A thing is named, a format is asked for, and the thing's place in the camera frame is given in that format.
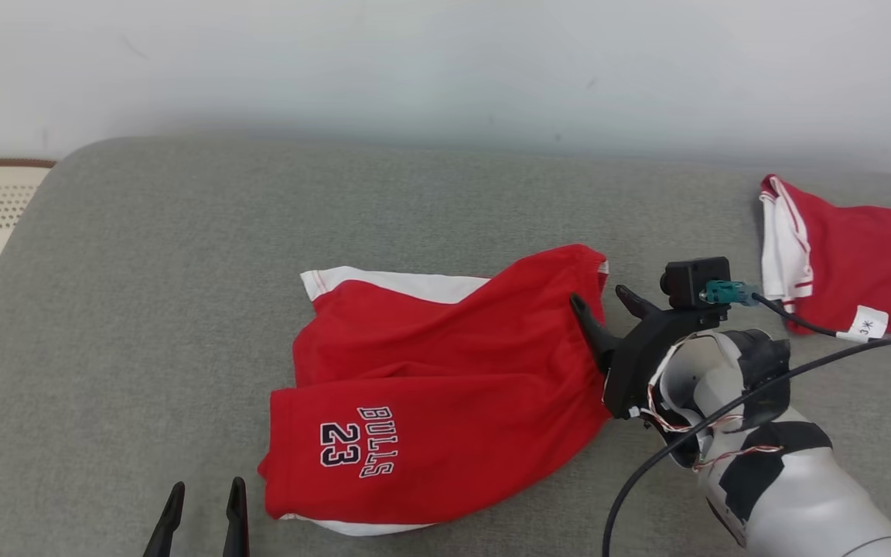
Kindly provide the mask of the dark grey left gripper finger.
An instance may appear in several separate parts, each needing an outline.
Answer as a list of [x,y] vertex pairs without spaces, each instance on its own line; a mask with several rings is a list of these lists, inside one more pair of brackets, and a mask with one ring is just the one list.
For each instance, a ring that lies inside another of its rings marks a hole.
[[225,515],[227,534],[223,557],[250,557],[247,489],[241,477],[232,480]]
[[151,539],[146,544],[144,557],[169,557],[174,533],[183,518],[183,505],[186,496],[186,484],[176,482],[164,504],[162,514],[156,522]]

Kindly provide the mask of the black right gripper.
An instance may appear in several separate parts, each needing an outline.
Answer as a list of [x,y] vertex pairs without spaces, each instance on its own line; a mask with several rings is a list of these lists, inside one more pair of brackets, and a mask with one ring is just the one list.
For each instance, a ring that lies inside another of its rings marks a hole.
[[647,402],[648,381],[675,343],[727,320],[728,306],[660,310],[628,286],[616,285],[616,297],[630,315],[641,320],[624,337],[613,336],[582,296],[570,296],[572,311],[595,362],[604,374],[603,402],[615,419],[629,419],[631,408]]

